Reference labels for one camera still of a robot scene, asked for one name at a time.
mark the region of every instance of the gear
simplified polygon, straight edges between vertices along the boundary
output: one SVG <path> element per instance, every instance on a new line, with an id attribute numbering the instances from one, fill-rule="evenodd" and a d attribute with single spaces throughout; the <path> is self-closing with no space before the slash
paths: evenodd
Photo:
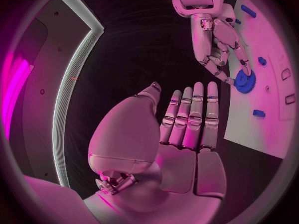
<path id="1" fill-rule="evenodd" d="M 235 79 L 234 86 L 239 92 L 247 94 L 253 90 L 256 84 L 256 79 L 256 75 L 253 71 L 251 71 L 250 76 L 247 76 L 243 70 L 240 70 Z"/>

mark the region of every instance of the blue gear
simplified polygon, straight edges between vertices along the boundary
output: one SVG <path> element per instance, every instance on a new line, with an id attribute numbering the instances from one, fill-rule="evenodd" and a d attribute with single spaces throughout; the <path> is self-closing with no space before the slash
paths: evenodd
<path id="1" fill-rule="evenodd" d="M 234 86 L 237 88 L 237 90 L 239 92 L 247 94 L 253 90 L 256 80 L 257 80 L 257 78 L 253 71 L 251 71 L 250 76 L 247 76 L 247 75 L 245 75 L 244 71 L 241 70 L 237 74 Z"/>

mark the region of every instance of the magenta light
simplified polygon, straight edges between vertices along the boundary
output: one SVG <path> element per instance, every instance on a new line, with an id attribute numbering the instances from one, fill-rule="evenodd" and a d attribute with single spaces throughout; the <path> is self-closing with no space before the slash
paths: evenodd
<path id="1" fill-rule="evenodd" d="M 2 104 L 2 119 L 7 139 L 9 139 L 10 122 L 15 102 L 32 68 L 33 66 L 29 66 L 26 60 L 22 60 L 7 86 Z"/>

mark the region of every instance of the dark floor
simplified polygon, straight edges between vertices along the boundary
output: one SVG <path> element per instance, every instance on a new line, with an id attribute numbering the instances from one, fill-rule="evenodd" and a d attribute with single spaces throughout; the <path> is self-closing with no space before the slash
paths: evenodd
<path id="1" fill-rule="evenodd" d="M 71 98 L 65 130 L 65 158 L 70 186 L 83 199 L 94 194 L 98 177 L 89 167 L 89 141 L 105 114 L 153 81 L 162 87 L 157 119 L 161 122 L 174 90 L 210 81 L 220 91 L 217 143 L 228 190 L 215 224 L 225 224 L 265 189 L 281 159 L 224 140 L 230 87 L 194 58 L 190 21 L 171 0 L 84 0 L 105 27 L 87 59 Z M 236 0 L 225 0 L 232 5 Z"/>

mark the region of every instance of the white robot shell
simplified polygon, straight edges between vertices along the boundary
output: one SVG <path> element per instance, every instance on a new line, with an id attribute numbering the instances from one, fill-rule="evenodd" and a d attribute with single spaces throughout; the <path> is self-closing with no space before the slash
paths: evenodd
<path id="1" fill-rule="evenodd" d="M 89 144 L 88 162 L 94 172 L 137 174 L 152 165 L 160 138 L 154 116 L 158 99 L 159 91 L 151 86 L 108 112 Z"/>

